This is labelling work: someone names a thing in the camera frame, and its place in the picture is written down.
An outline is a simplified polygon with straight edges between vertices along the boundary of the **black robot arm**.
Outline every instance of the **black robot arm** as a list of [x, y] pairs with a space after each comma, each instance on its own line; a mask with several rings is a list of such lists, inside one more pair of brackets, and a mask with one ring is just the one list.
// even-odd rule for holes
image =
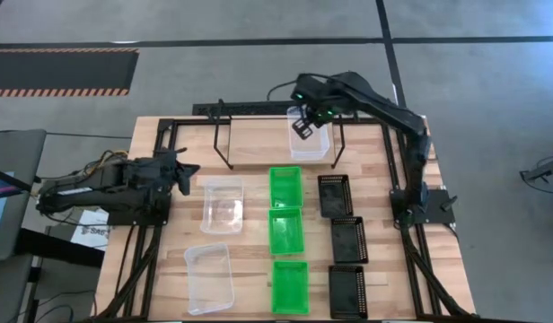
[[[402, 158], [408, 176], [404, 203], [409, 213], [426, 210], [428, 188], [424, 182], [424, 167], [431, 140], [422, 117], [382, 97], [355, 72], [327, 77], [326, 82], [319, 81], [312, 74], [300, 74], [291, 98], [305, 107], [302, 117], [293, 124], [294, 131], [302, 139], [312, 134], [311, 125], [321, 127], [336, 115], [352, 115], [358, 111], [402, 131], [406, 137]], [[406, 218], [403, 214], [402, 220], [406, 221]]]
[[108, 161], [82, 175], [46, 180], [37, 210], [49, 217], [75, 206], [99, 206], [109, 213], [108, 225], [159, 225], [169, 217], [171, 190], [190, 193], [190, 177], [198, 165], [177, 161], [179, 151], [133, 161]]

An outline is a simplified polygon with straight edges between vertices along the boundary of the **gray floor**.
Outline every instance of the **gray floor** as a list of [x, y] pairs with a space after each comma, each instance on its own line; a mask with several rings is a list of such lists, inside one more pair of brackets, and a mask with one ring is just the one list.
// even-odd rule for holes
[[[553, 0], [385, 3], [393, 37], [553, 35]], [[0, 42], [381, 35], [374, 1], [365, 0], [4, 0], [0, 8]], [[459, 196], [458, 233], [478, 313], [553, 322], [553, 195], [531, 190], [518, 176], [553, 155], [553, 43], [395, 51], [407, 103], [428, 116], [444, 182]], [[268, 88], [299, 72], [345, 70], [393, 97], [382, 45], [143, 48], [129, 96], [2, 98], [0, 129], [131, 135], [137, 116], [189, 114], [192, 103], [218, 98], [263, 100]], [[127, 145], [48, 136], [39, 173], [66, 173]], [[41, 229], [45, 222], [28, 212], [25, 225]], [[87, 275], [94, 288], [96, 277]], [[59, 281], [44, 282], [42, 297], [77, 288]], [[67, 302], [83, 315], [91, 305], [88, 295], [55, 304]]]

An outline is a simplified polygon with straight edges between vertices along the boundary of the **transparent plastic bin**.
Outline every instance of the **transparent plastic bin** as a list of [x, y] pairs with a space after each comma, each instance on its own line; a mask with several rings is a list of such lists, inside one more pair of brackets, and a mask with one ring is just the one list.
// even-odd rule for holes
[[189, 313], [200, 315], [226, 310], [234, 303], [229, 248], [225, 243], [185, 251], [189, 274]]
[[237, 234], [242, 230], [242, 180], [210, 179], [205, 183], [205, 206], [201, 231], [210, 234]]
[[293, 130], [293, 123], [301, 117], [301, 109], [305, 107], [291, 107], [286, 111], [291, 158], [296, 161], [321, 160], [330, 149], [329, 131], [326, 125], [320, 129], [311, 126], [312, 135], [303, 140]]

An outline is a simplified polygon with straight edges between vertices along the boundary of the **green plastic basket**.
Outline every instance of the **green plastic basket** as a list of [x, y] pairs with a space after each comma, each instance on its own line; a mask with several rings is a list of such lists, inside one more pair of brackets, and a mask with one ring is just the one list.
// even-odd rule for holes
[[268, 245], [271, 255], [293, 255], [304, 252], [301, 209], [268, 210]]
[[271, 167], [268, 171], [270, 207], [303, 207], [301, 168]]
[[309, 264], [273, 262], [272, 309], [275, 314], [309, 314]]

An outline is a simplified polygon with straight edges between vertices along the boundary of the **black and orange hazard stripe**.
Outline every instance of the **black and orange hazard stripe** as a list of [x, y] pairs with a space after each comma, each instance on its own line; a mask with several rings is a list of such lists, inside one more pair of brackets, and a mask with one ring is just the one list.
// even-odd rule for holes
[[0, 49], [0, 97], [128, 95], [137, 48]]

